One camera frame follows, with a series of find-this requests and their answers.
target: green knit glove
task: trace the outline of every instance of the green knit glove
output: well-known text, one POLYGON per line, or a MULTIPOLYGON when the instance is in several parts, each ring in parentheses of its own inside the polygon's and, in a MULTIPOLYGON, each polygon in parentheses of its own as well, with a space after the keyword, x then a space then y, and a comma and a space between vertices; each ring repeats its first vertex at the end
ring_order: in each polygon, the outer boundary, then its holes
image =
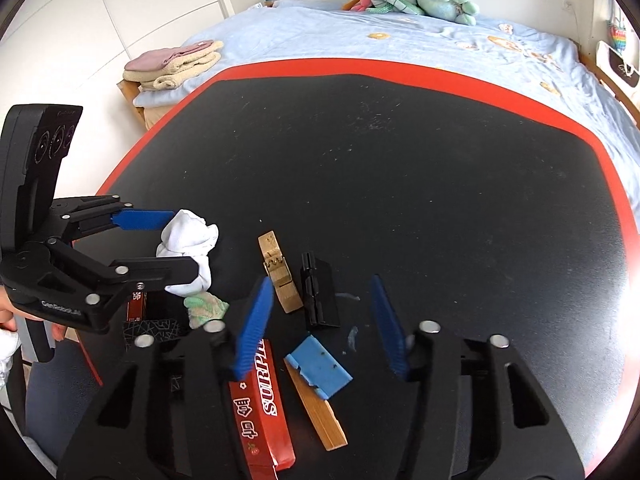
POLYGON ((222 319, 229 304, 208 292, 184 298, 184 306, 189 311, 189 326, 194 330, 212 319, 222 319))

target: white sock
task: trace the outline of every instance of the white sock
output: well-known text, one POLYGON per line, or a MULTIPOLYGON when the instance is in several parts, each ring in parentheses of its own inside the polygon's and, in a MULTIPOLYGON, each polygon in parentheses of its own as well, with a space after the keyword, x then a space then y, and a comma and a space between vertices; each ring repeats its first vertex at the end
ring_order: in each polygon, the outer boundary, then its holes
POLYGON ((9 370, 11 370, 11 357, 19 347, 20 336, 18 333, 0 328, 0 388, 6 384, 9 370))
POLYGON ((205 292, 211 286, 211 270, 207 254, 218 241, 218 227, 207 226, 204 218, 186 209, 166 225, 160 235, 162 243, 158 245, 156 256, 190 256, 198 263, 198 277, 185 285, 169 285, 167 292, 186 298, 205 292))

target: pink towel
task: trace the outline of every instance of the pink towel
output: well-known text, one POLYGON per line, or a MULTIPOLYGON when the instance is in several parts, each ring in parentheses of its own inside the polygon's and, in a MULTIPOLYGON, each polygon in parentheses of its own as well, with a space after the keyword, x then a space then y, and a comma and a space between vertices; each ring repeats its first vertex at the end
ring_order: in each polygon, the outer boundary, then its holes
POLYGON ((199 41, 192 45, 176 46, 173 48, 159 48, 157 50, 150 50, 141 54, 136 59, 132 59, 125 66, 125 70, 135 70, 136 72, 154 72, 156 70, 162 70, 167 64, 178 56, 186 56, 187 54, 193 54, 209 47, 213 43, 213 40, 199 41))

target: blue sponge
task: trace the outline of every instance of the blue sponge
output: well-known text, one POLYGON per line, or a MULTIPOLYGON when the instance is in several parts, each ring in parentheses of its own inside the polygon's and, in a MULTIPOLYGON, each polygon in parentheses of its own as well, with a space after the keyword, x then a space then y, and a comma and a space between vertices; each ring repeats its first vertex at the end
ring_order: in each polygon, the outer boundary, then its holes
POLYGON ((285 359, 322 400, 329 399, 353 379, 312 335, 285 359))

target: blue gripper pad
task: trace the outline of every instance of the blue gripper pad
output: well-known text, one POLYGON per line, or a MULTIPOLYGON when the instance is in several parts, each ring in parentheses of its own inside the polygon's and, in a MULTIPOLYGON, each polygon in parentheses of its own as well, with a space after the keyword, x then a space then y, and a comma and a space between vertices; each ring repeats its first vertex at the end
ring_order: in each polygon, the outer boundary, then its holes
POLYGON ((371 299, 371 310, 376 319, 386 358, 389 360, 389 367, 397 376, 406 380, 409 375, 409 363, 406 358, 404 331, 386 295, 382 279, 377 274, 371 280, 371 299))
POLYGON ((353 379, 312 335, 285 359, 322 400, 329 399, 353 379))
POLYGON ((174 211, 123 209, 111 215, 111 221, 124 231, 159 231, 175 216, 174 211))
POLYGON ((255 351, 264 336, 271 307, 273 306, 273 283, 265 276, 255 295, 252 296, 252 307, 244 320, 244 326, 236 340, 236 362, 233 372, 236 380, 241 381, 254 367, 255 351))

